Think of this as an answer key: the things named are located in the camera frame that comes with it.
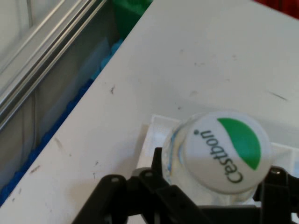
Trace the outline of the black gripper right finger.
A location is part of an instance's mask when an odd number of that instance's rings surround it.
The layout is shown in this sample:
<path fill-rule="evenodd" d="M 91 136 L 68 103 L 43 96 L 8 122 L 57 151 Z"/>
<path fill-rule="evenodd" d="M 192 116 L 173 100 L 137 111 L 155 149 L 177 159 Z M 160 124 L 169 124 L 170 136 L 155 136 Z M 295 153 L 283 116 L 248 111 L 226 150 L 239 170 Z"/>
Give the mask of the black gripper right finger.
<path fill-rule="evenodd" d="M 299 214 L 299 179 L 285 169 L 272 166 L 253 196 L 260 202 L 261 224 L 294 224 Z"/>

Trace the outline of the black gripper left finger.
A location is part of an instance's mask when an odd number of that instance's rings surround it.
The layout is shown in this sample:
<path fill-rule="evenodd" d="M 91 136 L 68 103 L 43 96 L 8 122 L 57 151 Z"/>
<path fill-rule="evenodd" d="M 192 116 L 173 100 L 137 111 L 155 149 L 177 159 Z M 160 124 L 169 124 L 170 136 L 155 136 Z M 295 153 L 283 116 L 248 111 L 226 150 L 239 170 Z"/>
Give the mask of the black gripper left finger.
<path fill-rule="evenodd" d="M 125 224 L 141 215 L 148 224 L 200 224 L 198 207 L 162 177 L 162 149 L 157 147 L 150 168 L 138 170 L 128 180 L 121 175 L 103 177 L 75 224 Z"/>

